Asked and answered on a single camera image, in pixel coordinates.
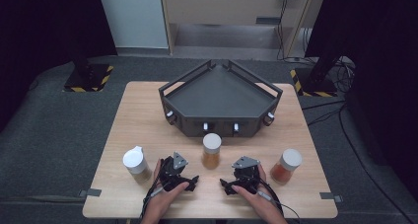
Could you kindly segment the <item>dark curtain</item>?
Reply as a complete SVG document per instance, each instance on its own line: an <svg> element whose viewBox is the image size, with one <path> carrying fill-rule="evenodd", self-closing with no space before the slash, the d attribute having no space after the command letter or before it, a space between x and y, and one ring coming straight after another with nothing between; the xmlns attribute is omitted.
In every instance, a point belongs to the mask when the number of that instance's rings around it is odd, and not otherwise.
<svg viewBox="0 0 418 224"><path fill-rule="evenodd" d="M307 55L329 50L355 64L346 98L370 155L418 199L418 0L323 0Z"/></svg>
<svg viewBox="0 0 418 224"><path fill-rule="evenodd" d="M0 132L38 74L115 54L102 0L0 0Z"/></svg>

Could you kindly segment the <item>brown spice jar flip lid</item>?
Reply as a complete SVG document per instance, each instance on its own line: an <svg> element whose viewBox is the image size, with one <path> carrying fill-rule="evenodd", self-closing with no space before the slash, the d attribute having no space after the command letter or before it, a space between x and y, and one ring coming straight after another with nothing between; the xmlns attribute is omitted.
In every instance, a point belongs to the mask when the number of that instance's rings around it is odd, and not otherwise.
<svg viewBox="0 0 418 224"><path fill-rule="evenodd" d="M128 150L123 155L122 163L137 184L144 184L151 178L152 172L142 147L135 146L133 149Z"/></svg>

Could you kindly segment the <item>person's right hand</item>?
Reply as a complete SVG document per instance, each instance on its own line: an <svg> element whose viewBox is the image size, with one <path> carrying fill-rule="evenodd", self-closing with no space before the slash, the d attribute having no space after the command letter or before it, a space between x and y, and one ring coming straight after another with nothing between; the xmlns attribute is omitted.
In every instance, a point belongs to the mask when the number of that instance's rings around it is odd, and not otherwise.
<svg viewBox="0 0 418 224"><path fill-rule="evenodd" d="M255 213L260 218L262 214L280 212L275 204L273 204L271 201L268 201L259 194L252 194L245 188L239 186L232 186L232 188L237 192L237 194L241 195L251 205Z"/></svg>

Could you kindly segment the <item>black corner storage rack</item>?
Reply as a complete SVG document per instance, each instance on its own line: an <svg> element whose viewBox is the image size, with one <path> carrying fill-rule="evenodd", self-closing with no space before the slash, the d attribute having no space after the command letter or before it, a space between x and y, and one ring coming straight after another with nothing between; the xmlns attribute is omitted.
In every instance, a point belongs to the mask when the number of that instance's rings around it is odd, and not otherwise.
<svg viewBox="0 0 418 224"><path fill-rule="evenodd" d="M251 137L272 124L283 91L232 60L208 60L159 94L166 121L186 136Z"/></svg>

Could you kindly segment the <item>person's left hand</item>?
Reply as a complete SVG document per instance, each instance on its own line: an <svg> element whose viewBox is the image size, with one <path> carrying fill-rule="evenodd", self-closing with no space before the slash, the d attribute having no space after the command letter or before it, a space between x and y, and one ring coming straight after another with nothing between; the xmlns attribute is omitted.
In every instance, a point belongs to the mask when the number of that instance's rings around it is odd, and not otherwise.
<svg viewBox="0 0 418 224"><path fill-rule="evenodd" d="M181 183L170 191L164 189L151 198L144 214L145 219L160 219L170 208L174 200L189 186L188 182Z"/></svg>

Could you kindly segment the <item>grey table edge bracket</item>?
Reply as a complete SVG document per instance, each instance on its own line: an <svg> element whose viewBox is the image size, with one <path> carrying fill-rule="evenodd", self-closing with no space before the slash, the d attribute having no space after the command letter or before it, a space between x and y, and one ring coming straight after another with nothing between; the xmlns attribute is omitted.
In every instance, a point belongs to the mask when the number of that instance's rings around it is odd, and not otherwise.
<svg viewBox="0 0 418 224"><path fill-rule="evenodd" d="M100 196L102 193L101 189L97 188L88 188L88 189L81 189L78 193L79 197L87 197L87 196Z"/></svg>
<svg viewBox="0 0 418 224"><path fill-rule="evenodd" d="M321 199L333 200L335 203L343 201L343 197L341 195L334 194L332 192L321 192L319 195Z"/></svg>

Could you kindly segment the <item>black stand post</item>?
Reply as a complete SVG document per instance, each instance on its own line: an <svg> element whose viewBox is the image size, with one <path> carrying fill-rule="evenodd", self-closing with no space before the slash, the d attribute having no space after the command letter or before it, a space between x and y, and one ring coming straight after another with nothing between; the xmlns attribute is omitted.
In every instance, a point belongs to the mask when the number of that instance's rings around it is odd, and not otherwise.
<svg viewBox="0 0 418 224"><path fill-rule="evenodd" d="M92 82L92 69L86 56L79 50L78 43L70 37L68 39L68 54L75 69L69 80L72 85L87 85Z"/></svg>
<svg viewBox="0 0 418 224"><path fill-rule="evenodd" d="M308 77L309 92L336 92L334 83L330 79L327 79L326 75L336 64L340 56L341 53L336 50L329 50L322 54Z"/></svg>

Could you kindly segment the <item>white panel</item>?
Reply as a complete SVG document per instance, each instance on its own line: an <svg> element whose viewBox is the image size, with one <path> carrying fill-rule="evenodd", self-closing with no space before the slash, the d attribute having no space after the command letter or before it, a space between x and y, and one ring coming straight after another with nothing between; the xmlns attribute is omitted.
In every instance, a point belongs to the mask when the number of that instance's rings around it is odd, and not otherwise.
<svg viewBox="0 0 418 224"><path fill-rule="evenodd" d="M162 0L102 0L116 47L168 49Z"/></svg>

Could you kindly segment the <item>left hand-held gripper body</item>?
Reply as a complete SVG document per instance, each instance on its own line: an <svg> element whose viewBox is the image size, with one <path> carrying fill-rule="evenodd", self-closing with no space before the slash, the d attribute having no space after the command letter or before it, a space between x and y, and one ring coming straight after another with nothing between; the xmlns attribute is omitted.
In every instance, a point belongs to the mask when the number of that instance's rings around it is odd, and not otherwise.
<svg viewBox="0 0 418 224"><path fill-rule="evenodd" d="M180 175L187 164L188 162L176 151L162 162L159 180L165 191L170 191L181 183L189 183L190 179Z"/></svg>

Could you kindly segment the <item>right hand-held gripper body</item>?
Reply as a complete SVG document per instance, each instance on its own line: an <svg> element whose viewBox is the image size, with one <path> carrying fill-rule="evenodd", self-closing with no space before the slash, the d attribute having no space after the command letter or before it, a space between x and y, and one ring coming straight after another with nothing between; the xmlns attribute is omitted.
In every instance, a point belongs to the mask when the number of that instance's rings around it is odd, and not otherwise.
<svg viewBox="0 0 418 224"><path fill-rule="evenodd" d="M259 185L260 175L258 171L259 161L248 156L241 156L232 167L235 180L231 182L232 186L245 188L248 192L256 194Z"/></svg>

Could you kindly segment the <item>grey cabinet label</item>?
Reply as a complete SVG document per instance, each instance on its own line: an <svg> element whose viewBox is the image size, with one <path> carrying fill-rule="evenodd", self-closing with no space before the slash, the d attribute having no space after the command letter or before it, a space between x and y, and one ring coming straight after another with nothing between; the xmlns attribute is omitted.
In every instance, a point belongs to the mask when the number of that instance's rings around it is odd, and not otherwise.
<svg viewBox="0 0 418 224"><path fill-rule="evenodd" d="M258 25L279 25L281 24L280 17L257 17L255 23Z"/></svg>

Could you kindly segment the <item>orange spice jar white lid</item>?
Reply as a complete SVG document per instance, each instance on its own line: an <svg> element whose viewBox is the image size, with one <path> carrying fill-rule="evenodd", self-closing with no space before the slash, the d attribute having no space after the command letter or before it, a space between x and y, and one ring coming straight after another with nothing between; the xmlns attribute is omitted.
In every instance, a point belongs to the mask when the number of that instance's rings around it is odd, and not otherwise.
<svg viewBox="0 0 418 224"><path fill-rule="evenodd" d="M216 133L208 133L203 137L202 164L207 169L215 169L220 163L221 137Z"/></svg>

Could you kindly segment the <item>white-lidded jar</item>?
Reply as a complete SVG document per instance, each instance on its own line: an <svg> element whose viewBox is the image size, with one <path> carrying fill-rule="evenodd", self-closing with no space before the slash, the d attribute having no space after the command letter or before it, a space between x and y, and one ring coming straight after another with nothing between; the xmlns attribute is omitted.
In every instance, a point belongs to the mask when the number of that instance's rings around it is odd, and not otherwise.
<svg viewBox="0 0 418 224"><path fill-rule="evenodd" d="M270 176L275 182L286 184L302 163L303 157L298 150L286 149L280 156L279 161L270 170Z"/></svg>

